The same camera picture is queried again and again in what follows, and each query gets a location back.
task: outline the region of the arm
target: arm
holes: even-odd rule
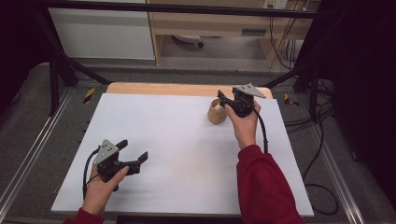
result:
[[[260,105],[254,104],[260,112]],[[244,223],[304,223],[282,171],[271,154],[263,154],[256,145],[257,115],[239,118],[228,105],[225,109],[241,149],[236,170]]]
[[[113,189],[122,181],[128,173],[129,166],[119,170],[113,178],[106,183],[98,175],[97,166],[92,167],[91,181],[89,181],[87,195],[85,201],[79,208],[76,216],[64,221],[64,224],[101,224],[104,219],[102,218],[105,212],[105,207],[108,199],[113,192]]]

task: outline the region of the hand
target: hand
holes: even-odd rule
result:
[[[240,149],[250,145],[256,145],[257,115],[251,112],[244,118],[239,118],[229,105],[225,105],[227,116],[233,123],[233,131]],[[260,113],[262,108],[254,101],[254,108]]]
[[[96,165],[92,166],[91,182],[88,185],[87,195],[85,196],[82,209],[93,215],[102,216],[105,212],[105,207],[108,199],[113,192],[113,189],[121,182],[121,180],[128,173],[129,166],[119,170],[113,178],[106,183],[98,175],[98,168]]]

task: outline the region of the sleeve cuff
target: sleeve cuff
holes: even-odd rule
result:
[[[260,155],[262,155],[262,149],[257,145],[250,145],[239,151],[238,158],[240,161],[244,161]]]
[[[84,211],[82,208],[79,208],[78,213],[74,218],[74,221],[76,223],[102,224],[105,221],[105,219],[100,216],[88,213]]]

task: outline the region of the maroon sweater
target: maroon sweater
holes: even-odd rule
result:
[[[269,153],[248,146],[238,154],[236,165],[239,206],[244,224],[304,223],[288,181]],[[64,224],[101,224],[103,218],[78,210],[74,219]]]

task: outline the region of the power strip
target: power strip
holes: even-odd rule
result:
[[[262,8],[285,9],[288,0],[265,0]]]

